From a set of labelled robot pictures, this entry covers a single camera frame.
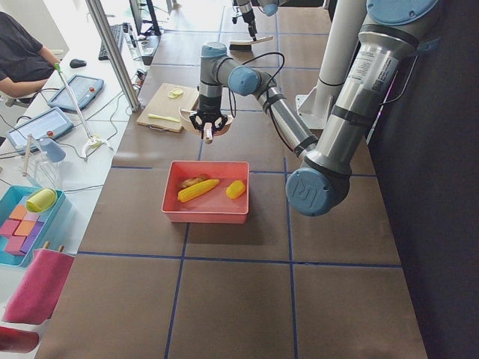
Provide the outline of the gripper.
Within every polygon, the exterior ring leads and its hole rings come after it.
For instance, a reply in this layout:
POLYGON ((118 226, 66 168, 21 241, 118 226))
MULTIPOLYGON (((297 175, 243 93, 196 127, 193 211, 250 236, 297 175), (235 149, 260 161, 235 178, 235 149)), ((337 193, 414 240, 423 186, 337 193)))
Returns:
POLYGON ((189 120, 197 130, 204 131, 206 125, 209 123, 213 131, 220 131, 225 127, 228 117, 220 111, 208 112, 197 110, 189 115, 189 120))
POLYGON ((232 23, 237 24, 239 18, 248 26, 249 34, 257 34, 255 15, 251 3, 233 3, 232 23))

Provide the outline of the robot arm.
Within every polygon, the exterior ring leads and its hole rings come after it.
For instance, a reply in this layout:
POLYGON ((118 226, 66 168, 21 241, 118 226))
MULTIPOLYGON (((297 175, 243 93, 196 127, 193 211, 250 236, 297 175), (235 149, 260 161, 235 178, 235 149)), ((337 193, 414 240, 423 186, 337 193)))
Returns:
POLYGON ((333 8, 318 82, 304 100, 322 126, 320 136, 290 106, 272 75, 239 63, 220 42, 202 46, 198 107, 181 113, 183 126, 211 143, 232 123, 220 110, 223 91, 253 96, 302 162, 287 179, 286 195, 307 216, 327 213, 348 195, 351 159, 398 64, 416 54, 441 12, 439 1, 334 1, 333 8))
MULTIPOLYGON (((247 25, 248 32, 252 38, 256 38, 257 26, 254 15, 254 1, 250 0, 236 0, 232 1, 234 14, 231 17, 232 23, 237 24, 238 19, 242 19, 243 22, 247 25)), ((267 16, 274 15, 278 8, 286 4, 287 1, 281 0, 258 0, 256 1, 256 6, 265 13, 267 16)))

